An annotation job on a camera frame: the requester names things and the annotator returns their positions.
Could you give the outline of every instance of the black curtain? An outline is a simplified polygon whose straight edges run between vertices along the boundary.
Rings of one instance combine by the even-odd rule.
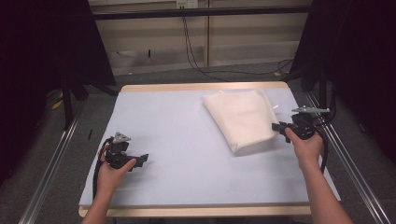
[[[339,95],[396,162],[396,3],[354,1],[329,65]]]
[[[76,20],[75,15],[88,17]],[[61,88],[62,76],[72,90],[90,84],[86,78],[115,84],[89,15],[88,1],[77,0],[7,1],[0,7],[0,183],[25,155],[46,95]]]

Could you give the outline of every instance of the black cable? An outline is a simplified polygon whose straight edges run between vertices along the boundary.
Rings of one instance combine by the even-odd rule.
[[[214,78],[214,79],[217,79],[217,80],[220,80],[220,81],[229,82],[229,80],[225,80],[225,79],[222,79],[222,78],[220,78],[220,77],[212,77],[212,76],[208,75],[206,72],[204,72],[204,71],[201,70],[201,68],[198,66],[198,64],[197,64],[197,62],[196,62],[196,60],[195,60],[194,53],[192,52],[192,47],[191,47],[191,42],[190,42],[190,35],[189,35],[189,28],[187,27],[186,18],[185,18],[185,17],[182,17],[182,20],[183,20],[183,25],[184,25],[184,38],[185,38],[185,41],[186,41],[187,59],[189,60],[190,66],[191,66],[195,71],[200,72],[201,74],[203,74],[203,75],[206,76],[206,77],[211,77],[211,78]],[[189,47],[190,47],[191,56],[192,56],[192,58],[193,58],[193,61],[194,61],[196,67],[194,67],[194,66],[192,65],[192,63],[191,63],[190,54],[189,54]]]
[[[289,82],[295,78],[298,78],[299,76],[301,76],[304,72],[306,72],[307,69],[310,69],[314,66],[317,65],[317,60],[311,59],[310,61],[308,61],[307,63],[304,63],[302,66],[300,66],[299,68],[295,69],[294,71],[290,71],[290,73],[285,76],[282,77],[280,80],[284,81],[284,82]]]
[[[323,155],[322,155],[322,163],[320,165],[320,171],[324,174],[324,169],[326,168],[327,158],[329,156],[329,143],[327,141],[326,136],[324,135],[324,133],[319,128],[315,127],[313,124],[307,122],[306,120],[300,119],[298,117],[294,117],[294,118],[302,121],[303,123],[305,123],[306,125],[308,125],[312,129],[314,129],[315,132],[317,132],[319,134],[319,136],[322,138],[322,141],[323,141]]]
[[[281,71],[282,68],[286,67],[288,64],[290,64],[291,62],[293,62],[293,59],[287,59],[287,60],[282,60],[280,62],[278,62],[277,64],[277,69],[270,71],[270,72],[265,72],[265,73],[250,73],[250,72],[240,72],[240,71],[229,71],[229,70],[215,70],[215,71],[203,71],[197,64],[194,54],[192,52],[192,47],[191,47],[191,41],[190,41],[190,35],[189,35],[189,28],[187,26],[187,21],[185,17],[182,17],[183,20],[183,26],[184,26],[184,36],[185,36],[185,41],[186,41],[186,51],[187,51],[187,58],[189,60],[189,64],[190,66],[197,72],[202,73],[203,75],[207,76],[207,77],[212,77],[208,74],[210,73],[236,73],[236,74],[246,74],[246,75],[255,75],[255,76],[263,76],[263,75],[270,75],[273,74],[275,72]],[[192,65],[191,59],[190,59],[190,54],[189,54],[189,49],[191,52],[191,56],[192,59],[194,61],[195,67]],[[212,77],[221,81],[229,81],[229,80],[225,80],[219,77]]]
[[[324,173],[324,169],[326,168],[327,158],[329,157],[329,144],[327,138],[324,136],[324,133],[319,128],[315,128],[315,131],[320,135],[320,137],[323,140],[323,155],[322,155],[322,163],[320,165],[320,171]]]
[[[113,137],[107,138],[107,140],[102,144],[102,147],[99,151],[98,154],[98,160],[96,161],[96,165],[95,165],[95,171],[93,172],[93,181],[92,181],[92,199],[95,198],[96,196],[96,191],[97,191],[97,187],[98,187],[98,176],[99,176],[99,169],[102,166],[102,163],[104,161],[101,161],[102,159],[102,155],[105,151],[105,146],[107,143],[110,143],[111,141],[113,141]]]

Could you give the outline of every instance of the wooden table edge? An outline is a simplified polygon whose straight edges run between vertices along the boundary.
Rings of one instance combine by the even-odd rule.
[[[85,217],[89,207],[78,209]],[[311,215],[309,204],[222,206],[222,207],[158,207],[158,208],[110,208],[108,217],[265,217]]]
[[[147,84],[126,85],[120,92],[128,91],[203,91],[203,90],[235,90],[258,88],[288,88],[282,81],[271,82],[216,82],[216,83],[177,83],[177,84]]]

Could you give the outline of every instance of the human arm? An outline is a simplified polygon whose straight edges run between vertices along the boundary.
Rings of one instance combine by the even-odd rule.
[[[315,133],[310,139],[302,140],[287,128],[286,135],[294,144],[294,151],[303,171],[314,223],[353,223],[320,171],[318,157],[322,139],[319,134]]]
[[[102,163],[99,169],[96,196],[81,224],[106,223],[106,213],[113,194],[122,182],[123,176],[134,167],[135,163],[135,159],[130,160],[120,169],[112,168],[107,162]]]

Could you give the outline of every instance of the forearm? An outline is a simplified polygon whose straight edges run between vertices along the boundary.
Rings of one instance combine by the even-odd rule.
[[[112,193],[97,192],[95,199],[81,224],[102,224],[106,223],[107,209],[110,205]]]
[[[303,171],[314,223],[352,223],[319,169]]]

